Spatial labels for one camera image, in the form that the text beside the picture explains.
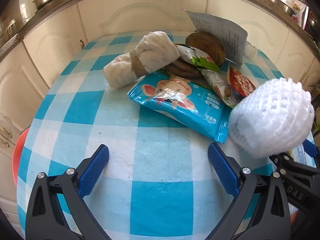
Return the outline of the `red snack wrapper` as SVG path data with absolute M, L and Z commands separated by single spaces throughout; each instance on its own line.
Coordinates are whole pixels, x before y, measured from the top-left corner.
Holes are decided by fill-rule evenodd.
M 242 97 L 247 97 L 256 89 L 247 76 L 231 66 L 227 70 L 227 82 Z

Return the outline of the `blue cow snack packet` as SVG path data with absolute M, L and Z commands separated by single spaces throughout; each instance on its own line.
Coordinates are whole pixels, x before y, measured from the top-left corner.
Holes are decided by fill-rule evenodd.
M 127 96 L 213 141 L 225 143 L 228 137 L 231 108 L 195 81 L 159 69 L 137 82 Z

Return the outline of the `green white snack wrapper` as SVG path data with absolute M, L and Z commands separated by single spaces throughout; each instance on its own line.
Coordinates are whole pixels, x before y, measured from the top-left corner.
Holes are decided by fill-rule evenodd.
M 218 65 L 206 52 L 186 44 L 175 43 L 174 45 L 183 61 L 190 63 L 197 68 L 205 68 L 220 72 Z

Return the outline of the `red plastic basin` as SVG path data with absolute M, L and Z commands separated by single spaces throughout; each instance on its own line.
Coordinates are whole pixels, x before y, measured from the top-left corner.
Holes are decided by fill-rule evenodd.
M 18 178 L 18 169 L 20 165 L 21 155 L 24 147 L 25 140 L 27 138 L 27 134 L 29 132 L 30 127 L 27 127 L 25 130 L 22 131 L 20 136 L 16 141 L 16 145 L 14 147 L 13 155 L 12 155 L 12 176 L 17 186 L 17 178 Z

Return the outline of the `blue checkered tablecloth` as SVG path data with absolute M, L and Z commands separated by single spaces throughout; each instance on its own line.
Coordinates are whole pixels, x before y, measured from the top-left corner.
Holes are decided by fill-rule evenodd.
M 97 38 L 62 71 L 41 103 L 23 148 L 17 205 L 25 231 L 36 177 L 76 168 L 104 144 L 109 161 L 84 201 L 110 239 L 207 239 L 226 213 L 228 194 L 208 159 L 217 143 L 224 154 L 255 174 L 276 165 L 253 158 L 228 133 L 225 143 L 130 100 L 127 86 L 113 88 L 103 68 L 135 49 L 146 33 Z M 64 196 L 58 199 L 72 231 L 79 232 Z M 308 229 L 291 227 L 290 239 L 319 239 L 319 214 Z

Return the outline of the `steel bowl on counter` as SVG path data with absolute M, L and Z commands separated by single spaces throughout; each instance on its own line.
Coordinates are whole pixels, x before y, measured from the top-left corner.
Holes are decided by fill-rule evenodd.
M 287 4 L 282 2 L 281 0 L 270 0 L 274 4 L 276 4 L 278 7 L 280 7 L 284 12 L 286 12 L 290 17 L 294 15 L 294 11 L 291 7 L 289 7 Z

